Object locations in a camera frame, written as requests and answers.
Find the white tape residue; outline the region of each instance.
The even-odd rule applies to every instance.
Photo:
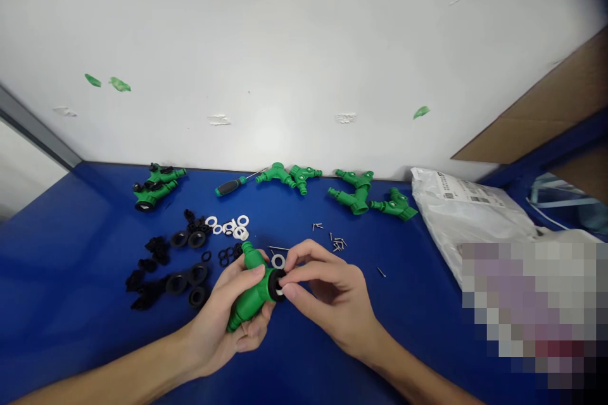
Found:
[[[53,108],[53,111],[64,117],[78,117],[76,113],[67,106],[57,106],[56,108]]]
[[[230,125],[230,119],[228,119],[228,117],[226,117],[224,114],[209,116],[207,118],[209,119],[209,125],[213,125],[214,127],[218,127],[220,125]]]
[[[335,119],[338,123],[354,123],[357,120],[357,114],[336,114]]]

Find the blue tabletop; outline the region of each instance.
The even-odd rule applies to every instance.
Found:
[[[140,213],[131,186],[149,177],[146,167],[82,163],[0,226],[0,402],[105,364],[193,318],[187,293],[163,295],[137,312],[130,309],[137,295],[125,292],[137,261],[149,257],[144,245],[185,229],[186,208],[223,223],[247,215],[248,240],[263,249],[309,237],[329,249],[330,231],[344,238],[348,247],[340,255],[361,268],[376,316],[399,343],[488,404],[537,402],[535,377],[511,373],[511,359],[496,356],[485,327],[462,309],[460,289],[419,215],[406,223],[375,210],[354,216],[327,195],[329,187],[352,192],[333,178],[309,179],[306,196],[277,180],[215,196],[214,188],[239,175],[188,170],[154,213]],[[388,199],[391,187],[415,207],[410,187],[400,182],[374,181],[370,200]],[[326,229],[312,232],[312,223]],[[217,252],[235,242],[212,235],[203,249],[172,249],[171,262],[147,278],[184,270],[209,249],[211,286],[222,271]],[[258,350],[237,354],[216,374],[159,402],[276,397],[290,404],[403,402],[287,301],[275,308]]]

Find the black rubber washer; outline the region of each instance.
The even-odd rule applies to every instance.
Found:
[[[207,278],[207,266],[203,263],[197,263],[188,271],[188,283],[192,286],[198,286]]]
[[[171,246],[173,248],[181,248],[188,242],[188,231],[179,231],[171,237]]]
[[[285,271],[283,269],[275,269],[274,271],[270,272],[270,277],[268,278],[268,293],[270,294],[270,297],[276,301],[276,302],[281,302],[285,300],[285,296],[279,296],[277,294],[277,289],[281,289],[281,286],[279,285],[279,280],[282,277],[285,277],[287,274],[285,274]]]
[[[207,291],[203,287],[196,287],[192,291],[190,291],[190,296],[188,296],[188,304],[192,308],[200,308],[205,305],[205,300],[207,298]]]
[[[165,287],[165,291],[167,294],[182,294],[184,290],[188,286],[188,278],[186,274],[183,272],[176,272],[167,281],[167,286]]]
[[[206,242],[207,236],[202,231],[193,232],[188,238],[188,245],[192,248],[200,248]]]

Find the green plastic hose connector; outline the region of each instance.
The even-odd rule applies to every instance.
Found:
[[[186,175],[185,169],[162,168],[158,163],[151,163],[149,170],[150,178],[144,185],[133,185],[133,194],[137,196],[135,208],[141,212],[153,211],[158,200],[177,188],[177,179]]]
[[[296,187],[300,190],[300,194],[304,196],[308,193],[306,190],[306,181],[309,177],[321,177],[323,171],[317,171],[310,166],[308,168],[300,168],[299,166],[293,165],[289,171],[289,175],[293,177],[296,182]]]
[[[262,174],[255,178],[255,181],[259,184],[261,182],[269,182],[272,179],[279,179],[282,184],[288,185],[291,188],[296,187],[296,183],[289,176],[285,167],[283,167],[282,163],[276,162],[272,164],[272,168],[267,171],[264,171]]]
[[[264,265],[266,272],[260,283],[249,288],[236,300],[228,319],[226,328],[228,332],[236,331],[242,323],[252,319],[260,311],[264,302],[285,300],[282,294],[277,293],[281,289],[279,279],[285,277],[285,272],[282,269],[268,267],[262,254],[253,248],[251,242],[243,242],[243,254],[247,269],[255,269],[257,266]]]
[[[407,197],[396,188],[391,188],[391,201],[371,201],[370,206],[372,209],[378,209],[380,212],[387,213],[389,215],[395,215],[403,221],[408,221],[411,217],[416,215],[418,211],[411,208],[407,203]]]
[[[354,194],[344,193],[333,188],[330,188],[327,193],[333,196],[337,202],[344,206],[348,206],[353,214],[362,215],[369,210],[369,207],[365,203],[369,189],[372,187],[372,179],[374,173],[368,171],[363,173],[360,177],[353,172],[344,172],[343,170],[336,170],[336,174],[342,178],[345,182],[348,182],[355,188]]]

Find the cardboard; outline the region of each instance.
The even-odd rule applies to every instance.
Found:
[[[509,165],[607,107],[607,57],[608,27],[567,57],[452,158]]]

